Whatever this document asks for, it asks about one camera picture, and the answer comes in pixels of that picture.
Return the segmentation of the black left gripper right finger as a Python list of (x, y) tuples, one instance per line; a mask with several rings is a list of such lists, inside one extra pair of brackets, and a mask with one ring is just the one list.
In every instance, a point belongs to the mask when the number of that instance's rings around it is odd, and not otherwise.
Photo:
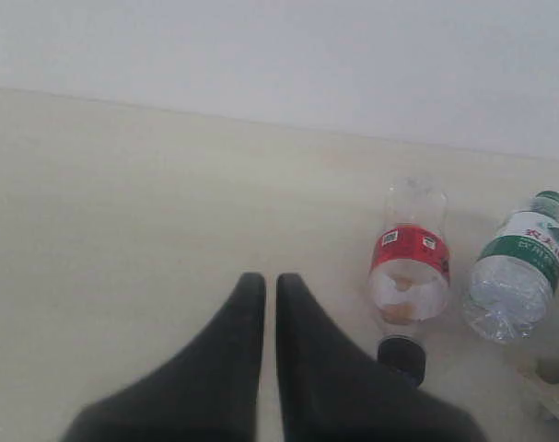
[(275, 350), (287, 441), (482, 441), (473, 418), (421, 390), (426, 352), (410, 337), (376, 357), (335, 324), (297, 273), (276, 282)]

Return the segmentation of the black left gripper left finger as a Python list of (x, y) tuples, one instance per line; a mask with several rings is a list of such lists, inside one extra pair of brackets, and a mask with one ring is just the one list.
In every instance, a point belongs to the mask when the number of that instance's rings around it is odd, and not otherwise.
[(266, 287), (244, 273), (202, 331), (167, 363), (84, 408), (65, 441), (253, 441)]

